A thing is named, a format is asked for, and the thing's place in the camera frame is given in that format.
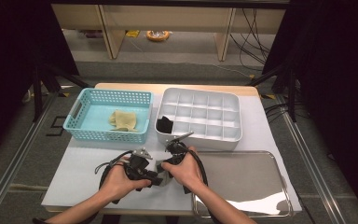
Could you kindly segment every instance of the gray floor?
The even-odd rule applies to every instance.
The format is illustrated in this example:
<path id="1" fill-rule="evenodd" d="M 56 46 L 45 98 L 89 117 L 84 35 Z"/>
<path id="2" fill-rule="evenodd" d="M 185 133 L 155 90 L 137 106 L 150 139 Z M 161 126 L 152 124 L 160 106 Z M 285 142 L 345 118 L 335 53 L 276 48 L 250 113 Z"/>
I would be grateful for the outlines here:
<path id="1" fill-rule="evenodd" d="M 213 34 L 173 32 L 167 41 L 155 43 L 148 41 L 145 38 L 145 32 L 141 32 L 137 38 L 126 37 L 118 58 L 110 60 L 102 39 L 89 39 L 77 31 L 63 32 L 82 79 L 90 84 L 115 81 L 244 85 L 250 80 L 250 75 L 256 77 L 260 75 L 259 71 L 241 66 L 240 51 L 232 41 L 229 43 L 226 60 L 219 62 Z M 263 45 L 270 47 L 274 36 L 261 35 L 260 37 Z M 243 42 L 240 35 L 235 35 L 235 38 L 240 43 Z M 251 47 L 249 50 L 262 57 L 259 50 Z M 252 68 L 262 68 L 261 63 L 244 54 L 241 55 L 241 60 Z M 200 64 L 203 65 L 204 75 L 197 77 Z M 62 85 L 71 85 L 65 80 L 60 80 L 60 82 Z M 272 83 L 273 78 L 257 88 L 261 94 L 271 94 Z M 65 116 L 69 112 L 78 94 L 76 88 L 66 92 L 69 92 L 67 97 L 57 97 L 54 100 L 52 107 L 55 109 L 48 112 L 6 197 L 0 204 L 0 223 L 29 223 L 32 217 L 51 216 L 40 204 L 71 136 L 67 132 L 56 137 L 47 135 L 60 132 L 61 129 L 50 126 L 57 116 Z M 265 97 L 262 103 L 264 107 L 268 107 L 277 104 L 277 101 Z M 24 104 L 17 112 L 17 118 L 7 125 L 6 137 L 0 144 L 0 179 L 32 125 L 33 106 L 32 101 Z M 304 106 L 297 105 L 296 112 L 298 114 L 296 124 L 346 222 L 358 223 L 358 201 L 351 187 L 335 162 L 326 156 L 328 148 L 324 145 L 312 120 L 308 118 Z M 268 117 L 268 120 L 270 120 L 270 129 L 304 211 L 284 220 L 258 220 L 258 222 L 332 223 L 284 116 L 278 113 Z M 60 124 L 60 122 L 62 120 L 58 119 L 55 124 Z M 93 223 L 101 223 L 101 220 L 102 216 L 98 216 Z"/>

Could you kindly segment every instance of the person's left hand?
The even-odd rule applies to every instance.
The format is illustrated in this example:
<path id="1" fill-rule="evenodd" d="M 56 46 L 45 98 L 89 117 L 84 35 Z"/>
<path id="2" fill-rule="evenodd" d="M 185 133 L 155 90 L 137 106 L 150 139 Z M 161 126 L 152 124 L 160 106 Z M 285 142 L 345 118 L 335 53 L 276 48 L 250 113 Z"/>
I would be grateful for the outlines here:
<path id="1" fill-rule="evenodd" d="M 125 174 L 123 162 L 118 161 L 109 171 L 101 186 L 100 192 L 106 195 L 110 201 L 123 198 L 134 189 L 141 189 L 149 186 L 150 180 L 129 180 Z"/>

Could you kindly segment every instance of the floor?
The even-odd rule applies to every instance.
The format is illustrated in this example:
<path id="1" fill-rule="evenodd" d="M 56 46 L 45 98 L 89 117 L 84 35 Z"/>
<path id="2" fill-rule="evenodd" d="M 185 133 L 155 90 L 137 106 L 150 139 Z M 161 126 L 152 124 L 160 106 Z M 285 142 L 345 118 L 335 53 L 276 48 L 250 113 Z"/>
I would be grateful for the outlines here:
<path id="1" fill-rule="evenodd" d="M 101 38 L 86 38 L 84 34 L 64 30 L 65 38 L 78 64 L 80 75 L 90 82 L 105 81 L 107 75 L 92 74 L 90 63 L 99 65 L 111 63 L 158 63 L 175 66 L 176 64 L 206 64 L 215 70 L 224 70 L 228 76 L 240 76 L 243 82 L 249 81 L 252 76 L 259 76 L 263 64 L 251 56 L 241 53 L 234 39 L 243 43 L 244 37 L 235 34 L 230 40 L 227 57 L 224 62 L 217 60 L 213 34 L 176 33 L 172 32 L 164 42 L 151 42 L 145 38 L 145 32 L 138 37 L 126 37 L 120 53 L 115 60 L 107 56 L 104 42 Z M 260 42 L 270 48 L 274 35 L 261 35 Z M 253 45 L 257 42 L 250 39 Z M 263 55 L 259 49 L 247 45 L 246 47 L 261 61 Z M 259 223 L 358 223 L 358 201 L 348 186 L 344 176 L 337 168 L 334 160 L 328 157 L 328 148 L 325 147 L 317 128 L 308 117 L 303 105 L 296 106 L 297 122 L 291 122 L 287 113 L 283 113 L 276 104 L 284 101 L 284 95 L 274 95 L 270 90 L 272 80 L 260 84 L 257 88 L 262 94 L 262 103 L 265 108 L 272 108 L 267 114 L 270 129 L 275 138 L 278 149 L 282 154 L 286 169 L 295 187 L 303 207 L 301 213 L 284 220 L 258 220 Z M 53 96 L 45 96 L 46 102 Z M 74 98 L 55 96 L 56 107 L 70 108 Z M 55 122 L 59 112 L 50 111 L 47 121 L 42 126 Z M 12 165 L 12 158 L 18 156 L 19 148 L 23 147 L 23 140 L 27 138 L 29 130 L 35 128 L 30 121 L 33 115 L 33 102 L 25 103 L 18 111 L 18 118 L 8 125 L 7 137 L 0 145 L 0 181 L 6 175 L 7 167 Z M 42 133 L 57 132 L 41 129 Z M 296 136 L 302 136 L 304 141 L 298 141 Z M 68 133 L 63 133 L 63 142 L 70 139 Z M 65 145 L 42 146 L 38 136 L 31 142 L 30 149 L 24 150 L 24 159 L 19 162 L 18 170 L 14 170 L 13 177 L 8 181 L 11 184 L 5 197 L 0 200 L 0 223 L 26 223 L 31 217 L 51 216 L 41 205 L 44 193 L 55 170 L 47 167 L 57 167 Z M 98 216 L 92 223 L 101 223 Z"/>

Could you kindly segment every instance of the white tabletop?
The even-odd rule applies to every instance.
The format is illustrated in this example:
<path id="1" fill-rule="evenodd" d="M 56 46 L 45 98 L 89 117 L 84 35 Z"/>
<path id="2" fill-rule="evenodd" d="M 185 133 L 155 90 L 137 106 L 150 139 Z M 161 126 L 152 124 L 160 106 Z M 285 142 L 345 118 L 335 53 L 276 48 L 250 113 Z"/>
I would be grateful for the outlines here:
<path id="1" fill-rule="evenodd" d="M 158 142 L 154 128 L 161 97 L 162 95 L 155 94 L 148 136 L 144 145 L 79 141 L 72 138 L 42 205 L 52 212 L 62 211 L 87 199 L 98 190 L 103 172 L 101 170 L 97 175 L 94 174 L 95 167 L 103 162 L 111 161 L 128 149 L 146 148 L 154 158 L 146 167 L 148 170 L 154 170 L 156 161 L 168 159 L 171 154 L 165 152 L 164 146 Z M 241 101 L 242 139 L 235 150 L 265 150 L 272 153 L 287 185 L 287 193 L 293 209 L 295 212 L 301 211 L 295 190 L 284 167 L 282 156 L 272 137 L 260 99 L 256 96 L 239 97 Z M 142 189 L 142 191 L 133 191 L 123 198 L 119 204 L 108 204 L 102 213 L 191 216 L 193 210 L 191 195 L 184 194 L 182 186 L 173 180 L 165 187 L 153 186 L 149 189 Z"/>

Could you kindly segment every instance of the forearm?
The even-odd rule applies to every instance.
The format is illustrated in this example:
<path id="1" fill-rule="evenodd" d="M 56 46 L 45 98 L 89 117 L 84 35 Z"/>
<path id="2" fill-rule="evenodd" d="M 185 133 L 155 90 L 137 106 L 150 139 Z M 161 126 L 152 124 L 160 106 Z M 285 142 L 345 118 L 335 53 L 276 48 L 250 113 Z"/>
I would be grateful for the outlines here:
<path id="1" fill-rule="evenodd" d="M 111 201 L 97 192 L 86 201 L 79 203 L 55 217 L 46 220 L 47 223 L 79 223 L 88 217 L 91 217 L 102 208 L 104 208 Z"/>
<path id="2" fill-rule="evenodd" d="M 225 199 L 220 197 L 217 193 L 212 191 L 203 183 L 199 182 L 189 189 L 196 194 L 200 200 L 208 207 L 217 219 L 222 223 L 229 224 L 246 224 L 255 223 L 253 220 L 248 218 L 242 211 L 238 210 Z"/>

